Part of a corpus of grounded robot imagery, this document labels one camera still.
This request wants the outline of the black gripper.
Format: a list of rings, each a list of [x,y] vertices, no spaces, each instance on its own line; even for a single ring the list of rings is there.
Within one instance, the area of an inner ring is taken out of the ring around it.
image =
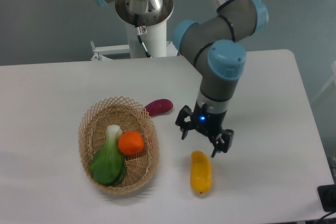
[[[222,130],[225,115],[226,111],[222,113],[204,112],[197,103],[195,104],[194,111],[192,111],[188,105],[185,105],[179,111],[175,125],[180,127],[182,140],[187,137],[190,130],[194,129],[210,137],[211,143],[214,146],[211,157],[215,157],[217,153],[228,152],[234,137],[233,130]]]

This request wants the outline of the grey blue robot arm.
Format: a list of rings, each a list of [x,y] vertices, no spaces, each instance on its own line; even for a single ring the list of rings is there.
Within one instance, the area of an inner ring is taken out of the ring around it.
[[[165,57],[166,22],[173,13],[173,0],[96,0],[115,4],[125,23],[132,58]],[[202,75],[193,109],[184,106],[177,118],[183,136],[196,130],[208,137],[214,153],[227,152],[234,132],[222,128],[229,100],[244,71],[246,52],[239,41],[264,29],[268,11],[261,0],[212,0],[216,16],[202,24],[180,22],[172,44]]]

